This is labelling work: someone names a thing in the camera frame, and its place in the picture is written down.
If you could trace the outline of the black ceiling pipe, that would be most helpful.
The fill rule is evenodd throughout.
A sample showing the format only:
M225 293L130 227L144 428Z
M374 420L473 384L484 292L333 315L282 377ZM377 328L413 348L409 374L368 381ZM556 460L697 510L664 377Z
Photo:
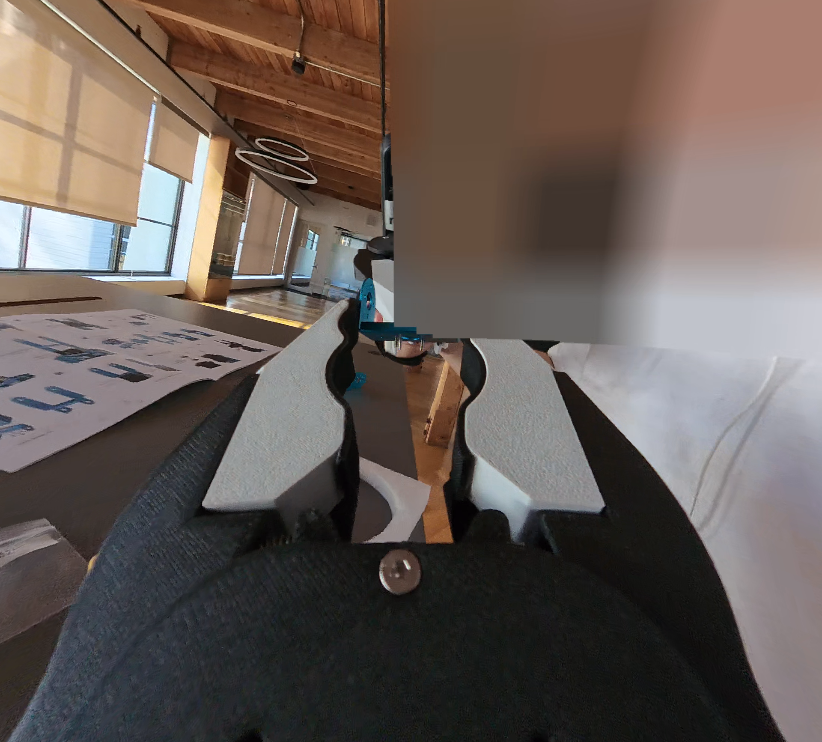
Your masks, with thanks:
M381 136L385 139L387 135L387 48L386 48L386 0L377 0L378 3L378 54L380 71L380 119Z

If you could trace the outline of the printed instruction sheet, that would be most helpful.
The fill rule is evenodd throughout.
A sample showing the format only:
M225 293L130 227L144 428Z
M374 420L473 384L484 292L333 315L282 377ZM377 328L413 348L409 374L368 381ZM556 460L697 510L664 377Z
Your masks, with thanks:
M1 469L26 468L281 350L137 310L3 317Z

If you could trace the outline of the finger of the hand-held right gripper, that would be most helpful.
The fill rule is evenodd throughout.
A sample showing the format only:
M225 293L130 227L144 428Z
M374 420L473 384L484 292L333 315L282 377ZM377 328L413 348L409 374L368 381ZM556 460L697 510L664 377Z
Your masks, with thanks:
M375 291L376 320L384 323L395 321L395 263L391 259L375 259L372 262L372 282Z

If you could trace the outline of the blue metal u-shaped bracket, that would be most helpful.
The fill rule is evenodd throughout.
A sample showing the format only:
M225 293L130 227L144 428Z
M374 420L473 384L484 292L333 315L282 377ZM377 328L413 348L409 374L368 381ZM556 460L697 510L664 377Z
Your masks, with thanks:
M376 320L375 291L371 278L364 281L359 293L359 332L385 348L392 356L398 356L401 344L424 343L424 338L411 334L414 328L396 326Z

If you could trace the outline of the white paper with grey shape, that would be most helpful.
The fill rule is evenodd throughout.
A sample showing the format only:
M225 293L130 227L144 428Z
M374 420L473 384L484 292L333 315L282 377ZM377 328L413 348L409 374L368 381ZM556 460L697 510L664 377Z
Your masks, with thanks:
M360 458L359 461L360 480L385 500L391 514L390 521L382 531L361 543L409 542L426 510L431 487L371 460Z

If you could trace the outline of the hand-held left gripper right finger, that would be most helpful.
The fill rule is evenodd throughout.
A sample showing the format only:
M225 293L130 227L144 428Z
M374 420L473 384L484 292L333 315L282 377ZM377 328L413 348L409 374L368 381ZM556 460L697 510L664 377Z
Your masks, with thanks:
M549 364L520 340L464 341L450 470L455 541L482 511L506 517L514 542L542 512L601 514L605 501Z

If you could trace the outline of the person's white t-shirt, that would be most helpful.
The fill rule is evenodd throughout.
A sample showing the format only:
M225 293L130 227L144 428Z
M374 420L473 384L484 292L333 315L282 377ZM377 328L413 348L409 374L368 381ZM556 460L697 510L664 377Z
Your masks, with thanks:
M820 360L559 343L666 482L723 581L786 740L821 740Z

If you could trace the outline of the wooden desk leg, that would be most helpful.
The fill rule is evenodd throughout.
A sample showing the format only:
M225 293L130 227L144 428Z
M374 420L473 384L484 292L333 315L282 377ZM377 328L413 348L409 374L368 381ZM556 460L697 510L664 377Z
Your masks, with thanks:
M426 444L432 447L447 447L456 427L464 390L465 385L459 375L459 368L444 361L426 418L423 432Z

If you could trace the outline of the grey desk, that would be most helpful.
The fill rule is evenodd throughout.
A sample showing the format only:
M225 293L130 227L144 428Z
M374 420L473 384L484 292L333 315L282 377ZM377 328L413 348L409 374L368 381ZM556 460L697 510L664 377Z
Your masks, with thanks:
M288 345L299 331L116 283L56 274L4 274L2 316L138 309L206 329ZM361 338L353 351L364 387L346 393L359 454L417 477L405 378ZM90 559L150 473L251 373L183 387L70 449L13 473L2 472L1 524L46 519L77 553ZM1 739L11 735L45 673L66 611L46 619L1 649Z

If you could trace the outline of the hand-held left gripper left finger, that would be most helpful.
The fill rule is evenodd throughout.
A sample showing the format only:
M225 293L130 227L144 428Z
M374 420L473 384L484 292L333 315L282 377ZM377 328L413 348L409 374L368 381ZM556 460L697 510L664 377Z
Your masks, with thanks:
M351 540L360 484L353 412L360 302L334 305L258 373L203 508L276 511L289 531L316 510Z

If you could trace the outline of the clear plastic bag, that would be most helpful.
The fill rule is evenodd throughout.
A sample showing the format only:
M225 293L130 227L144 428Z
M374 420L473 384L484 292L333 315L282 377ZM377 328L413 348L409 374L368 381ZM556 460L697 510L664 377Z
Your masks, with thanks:
M1 643L70 606L87 561L46 519L1 529Z

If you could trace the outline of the beige roller blind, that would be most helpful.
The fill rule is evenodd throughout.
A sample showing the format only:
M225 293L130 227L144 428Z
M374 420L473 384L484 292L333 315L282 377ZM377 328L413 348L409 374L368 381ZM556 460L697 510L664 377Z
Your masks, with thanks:
M1 198L135 225L153 91L42 0L1 0Z
M283 211L288 203L262 178L253 177L238 258L238 274L272 274Z
M148 159L151 166L178 179L193 182L200 131L170 107L164 98L156 103Z

